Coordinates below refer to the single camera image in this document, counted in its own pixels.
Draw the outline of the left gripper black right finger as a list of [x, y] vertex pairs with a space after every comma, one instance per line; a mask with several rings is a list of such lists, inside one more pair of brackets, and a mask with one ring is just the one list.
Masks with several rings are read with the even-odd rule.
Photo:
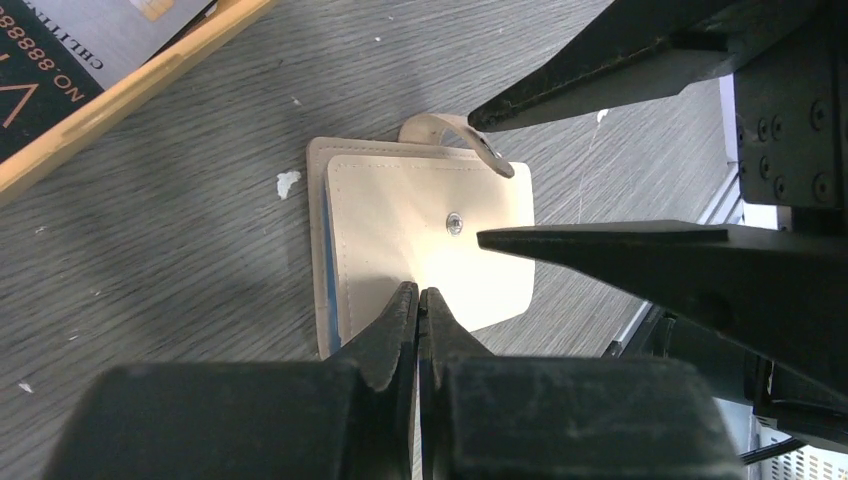
[[741, 479], [706, 382], [668, 359], [497, 356], [442, 294], [419, 313], [427, 479]]

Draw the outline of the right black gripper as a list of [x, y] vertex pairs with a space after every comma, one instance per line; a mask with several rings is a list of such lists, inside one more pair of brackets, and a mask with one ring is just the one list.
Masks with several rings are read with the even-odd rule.
[[844, 1], [614, 1], [468, 122], [526, 128], [734, 72], [744, 202], [776, 208], [780, 230], [846, 231]]

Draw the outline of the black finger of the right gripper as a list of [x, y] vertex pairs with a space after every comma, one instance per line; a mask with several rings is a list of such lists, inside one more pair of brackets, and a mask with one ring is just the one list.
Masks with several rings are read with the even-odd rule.
[[661, 220], [481, 231], [482, 249], [563, 266], [847, 394], [847, 242]]

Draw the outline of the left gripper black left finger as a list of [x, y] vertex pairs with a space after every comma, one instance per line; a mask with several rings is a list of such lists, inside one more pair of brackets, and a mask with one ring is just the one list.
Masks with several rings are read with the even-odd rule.
[[419, 290], [323, 361], [149, 363], [104, 372], [48, 479], [407, 479]]

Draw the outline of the beige leather card holder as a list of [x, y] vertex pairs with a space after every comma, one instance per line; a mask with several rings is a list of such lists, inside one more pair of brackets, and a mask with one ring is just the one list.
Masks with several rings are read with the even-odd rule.
[[393, 141], [317, 137], [306, 149], [317, 348], [338, 351], [405, 281], [436, 288], [476, 331], [523, 314], [532, 261], [480, 248], [531, 226], [532, 176], [463, 116], [422, 113]]

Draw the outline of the yellow oval tray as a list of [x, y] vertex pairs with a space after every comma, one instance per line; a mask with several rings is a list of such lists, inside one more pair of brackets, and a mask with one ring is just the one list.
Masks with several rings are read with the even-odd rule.
[[86, 106], [1, 160], [1, 202], [8, 204], [103, 135], [273, 7], [271, 1], [215, 1], [217, 9], [168, 48]]

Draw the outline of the silver credit card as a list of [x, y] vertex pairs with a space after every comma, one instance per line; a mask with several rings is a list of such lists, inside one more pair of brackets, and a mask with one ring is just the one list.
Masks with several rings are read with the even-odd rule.
[[26, 5], [104, 89], [217, 9], [212, 0], [33, 0]]

